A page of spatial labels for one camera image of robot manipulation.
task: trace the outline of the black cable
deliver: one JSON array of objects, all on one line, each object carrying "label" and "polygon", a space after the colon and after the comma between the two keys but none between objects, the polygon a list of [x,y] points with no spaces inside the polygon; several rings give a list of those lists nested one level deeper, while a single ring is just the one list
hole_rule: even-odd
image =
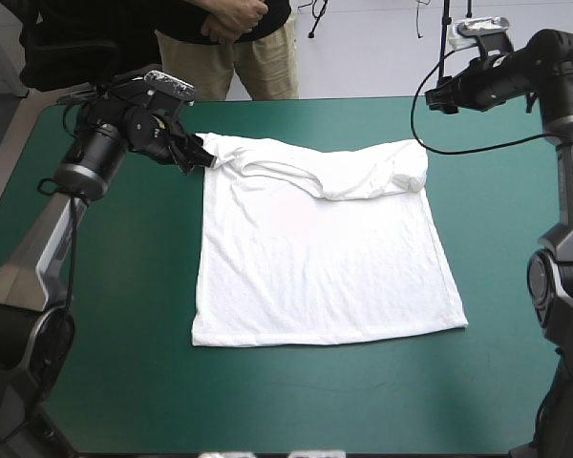
[{"label": "black cable", "polygon": [[520,145],[522,143],[527,143],[529,141],[533,141],[533,140],[537,140],[539,138],[548,138],[548,137],[555,137],[555,138],[562,138],[565,141],[565,143],[563,145],[573,145],[573,142],[569,142],[569,139],[564,137],[564,136],[560,136],[560,135],[554,135],[554,134],[537,134],[537,135],[531,135],[528,136],[527,138],[521,138],[520,140],[514,140],[514,141],[508,141],[505,143],[498,143],[496,145],[491,145],[491,146],[484,146],[482,148],[473,148],[470,150],[459,150],[459,151],[444,151],[444,150],[439,150],[437,148],[434,148],[432,146],[427,145],[426,143],[424,143],[420,137],[418,136],[418,132],[416,131],[416,127],[415,127],[415,123],[414,123],[414,115],[415,115],[415,110],[416,110],[416,102],[418,100],[418,97],[420,96],[420,92],[422,91],[422,88],[424,87],[424,85],[427,83],[427,81],[429,81],[429,79],[431,78],[431,76],[433,76],[433,73],[435,73],[435,71],[437,70],[437,68],[439,68],[439,65],[441,64],[441,62],[443,62],[445,59],[447,59],[448,57],[450,57],[452,54],[454,54],[456,51],[451,51],[448,52],[443,59],[441,59],[439,62],[437,62],[435,64],[435,66],[433,67],[433,69],[431,70],[431,72],[429,74],[427,74],[425,76],[425,78],[422,80],[422,82],[420,83],[420,86],[418,86],[418,89],[416,90],[416,93],[414,95],[414,100],[412,101],[412,109],[410,111],[410,129],[412,130],[412,135],[414,136],[414,139],[418,142],[418,144],[420,146],[422,146],[423,148],[426,148],[427,150],[433,152],[433,153],[437,153],[439,155],[445,155],[445,156],[458,156],[458,155],[469,155],[469,154],[473,154],[473,153],[483,153],[485,151],[492,151],[492,150],[498,150],[501,148],[507,148],[510,146],[516,146],[516,145]]},{"label": "black cable", "polygon": [[431,0],[415,0],[416,1],[416,35],[418,35],[418,39],[422,38],[422,34],[420,33],[420,5],[430,5]]},{"label": "black cable", "polygon": [[323,3],[323,6],[322,6],[321,10],[320,10],[318,13],[316,12],[316,4],[318,3],[318,0],[314,0],[314,1],[312,2],[312,16],[314,17],[314,19],[319,19],[319,20],[320,20],[320,18],[325,15],[325,12],[327,11],[327,3],[328,3],[328,0],[323,0],[323,2],[324,2],[324,3]]},{"label": "black cable", "polygon": [[[56,187],[51,191],[44,189],[45,183],[55,184]],[[80,199],[86,206],[89,206],[87,197],[76,190],[71,190],[59,185],[57,181],[52,178],[43,178],[38,183],[36,190],[43,196],[53,196],[55,193],[65,194],[70,197],[70,222],[71,222],[71,244],[70,244],[70,266],[68,273],[68,287],[66,290],[66,310],[70,310],[73,304],[74,295],[74,278],[76,272],[76,247],[78,239],[78,214],[76,212],[76,199]]]}]

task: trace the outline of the human hand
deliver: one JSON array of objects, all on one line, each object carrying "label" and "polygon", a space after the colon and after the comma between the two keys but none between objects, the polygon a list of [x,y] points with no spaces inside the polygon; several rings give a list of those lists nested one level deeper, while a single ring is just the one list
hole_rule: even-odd
[{"label": "human hand", "polygon": [[240,34],[257,27],[267,14],[264,0],[202,0],[206,10],[216,16],[231,31]]},{"label": "human hand", "polygon": [[206,20],[203,21],[200,32],[203,36],[210,38],[210,41],[221,43],[222,45],[234,43],[242,35],[226,27],[214,14],[208,14]]}]

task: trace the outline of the white floor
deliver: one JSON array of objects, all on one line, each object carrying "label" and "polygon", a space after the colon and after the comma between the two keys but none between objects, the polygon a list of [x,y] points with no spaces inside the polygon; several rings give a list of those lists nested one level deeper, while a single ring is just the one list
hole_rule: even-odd
[{"label": "white floor", "polygon": [[[291,0],[295,5],[308,0]],[[466,0],[453,0],[451,13],[464,17]],[[474,0],[474,16],[502,15],[512,24],[517,48],[535,31],[553,28],[573,31],[573,0]],[[297,43],[302,98],[411,95],[438,58],[443,1],[421,5],[416,37],[416,0],[329,0],[316,37],[308,38],[311,8],[300,9]],[[0,40],[15,66],[23,61],[17,20],[0,6]],[[473,51],[460,52],[447,64],[462,70]],[[230,99],[246,99],[235,81]]]}]

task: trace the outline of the khaki pants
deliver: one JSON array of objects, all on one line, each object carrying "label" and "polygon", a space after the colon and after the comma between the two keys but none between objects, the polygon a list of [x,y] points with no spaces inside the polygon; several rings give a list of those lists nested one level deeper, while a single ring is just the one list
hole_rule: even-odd
[{"label": "khaki pants", "polygon": [[163,70],[193,84],[196,100],[225,100],[234,71],[253,100],[299,97],[295,13],[273,34],[246,43],[197,45],[157,36]]}]

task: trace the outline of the person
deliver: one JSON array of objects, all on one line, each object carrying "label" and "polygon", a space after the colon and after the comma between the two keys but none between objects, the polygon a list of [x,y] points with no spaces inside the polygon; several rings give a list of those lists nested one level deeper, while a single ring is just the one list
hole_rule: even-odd
[{"label": "person", "polygon": [[225,100],[234,72],[253,100],[298,97],[295,15],[288,0],[161,0],[163,70]]}]

